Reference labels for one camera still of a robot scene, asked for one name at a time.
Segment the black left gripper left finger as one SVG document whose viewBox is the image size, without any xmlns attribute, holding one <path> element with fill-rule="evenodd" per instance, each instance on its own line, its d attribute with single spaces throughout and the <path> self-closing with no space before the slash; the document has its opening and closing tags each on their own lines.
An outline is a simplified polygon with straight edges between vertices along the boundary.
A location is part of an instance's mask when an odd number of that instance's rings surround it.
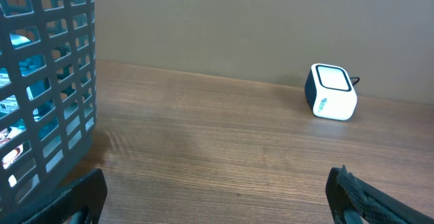
<svg viewBox="0 0 434 224">
<path fill-rule="evenodd" d="M 99 168 L 53 193 L 27 204 L 21 211 L 21 223 L 97 224 L 108 189 Z"/>
</svg>

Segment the blue mouthwash bottle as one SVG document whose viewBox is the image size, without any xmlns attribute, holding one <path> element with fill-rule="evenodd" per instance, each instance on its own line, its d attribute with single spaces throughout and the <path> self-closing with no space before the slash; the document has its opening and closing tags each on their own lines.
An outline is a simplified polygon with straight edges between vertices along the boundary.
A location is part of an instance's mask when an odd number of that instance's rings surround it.
<svg viewBox="0 0 434 224">
<path fill-rule="evenodd" d="M 11 33 L 9 35 L 11 39 L 11 43 L 15 48 L 21 48 L 22 46 L 28 45 L 32 43 L 30 39 L 25 36 L 17 35 Z M 30 58 L 25 58 L 18 63 L 20 72 L 22 76 L 30 75 L 35 71 L 38 71 L 40 68 L 45 66 L 44 57 L 42 54 L 37 54 L 31 56 Z M 6 86 L 10 83 L 9 74 L 6 68 L 1 68 L 1 87 Z M 46 77 L 40 81 L 35 82 L 34 84 L 28 86 L 26 88 L 26 93 L 29 100 L 33 100 L 37 96 L 46 92 L 50 88 L 49 79 Z M 1 101 L 1 117 L 7 115 L 15 111 L 18 108 L 18 102 L 14 95 L 4 99 Z M 43 116 L 48 114 L 54 108 L 52 99 L 42 103 L 36 109 L 33 110 L 33 118 L 37 122 Z M 38 132 L 38 137 L 43 139 L 46 137 L 56 126 L 58 125 L 57 119 L 47 123 L 40 129 Z"/>
</svg>

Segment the red tissue pack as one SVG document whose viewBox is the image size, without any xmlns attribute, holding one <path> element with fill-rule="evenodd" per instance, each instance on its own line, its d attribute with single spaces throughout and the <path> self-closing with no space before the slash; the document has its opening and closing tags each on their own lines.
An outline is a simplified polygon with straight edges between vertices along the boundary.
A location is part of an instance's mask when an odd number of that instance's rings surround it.
<svg viewBox="0 0 434 224">
<path fill-rule="evenodd" d="M 15 95 L 1 101 L 1 169 L 6 173 L 7 185 L 14 189 L 28 185 L 36 168 L 28 126 L 19 112 L 35 115 Z"/>
</svg>

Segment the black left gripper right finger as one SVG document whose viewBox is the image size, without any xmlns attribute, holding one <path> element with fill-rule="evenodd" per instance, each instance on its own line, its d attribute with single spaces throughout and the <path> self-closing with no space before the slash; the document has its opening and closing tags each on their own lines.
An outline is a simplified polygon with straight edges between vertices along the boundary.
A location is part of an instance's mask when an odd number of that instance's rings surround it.
<svg viewBox="0 0 434 224">
<path fill-rule="evenodd" d="M 332 168 L 325 186 L 332 218 L 340 224 L 432 223 L 433 218 L 414 210 L 342 168 Z"/>
</svg>

